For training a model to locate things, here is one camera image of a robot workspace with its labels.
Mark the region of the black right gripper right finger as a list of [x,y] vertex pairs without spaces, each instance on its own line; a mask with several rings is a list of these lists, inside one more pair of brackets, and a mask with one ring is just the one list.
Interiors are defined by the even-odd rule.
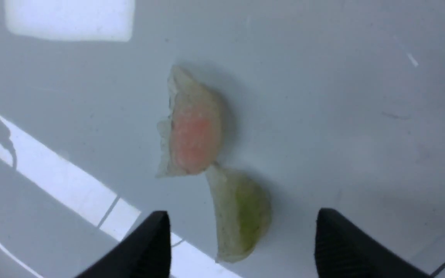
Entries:
[[332,208],[318,211],[314,260],[320,278],[429,278]]

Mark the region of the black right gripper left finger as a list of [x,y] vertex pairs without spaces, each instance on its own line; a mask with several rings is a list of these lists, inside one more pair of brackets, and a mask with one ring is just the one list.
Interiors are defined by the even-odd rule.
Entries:
[[78,278],[169,278],[171,224],[167,211],[153,211],[133,232]]

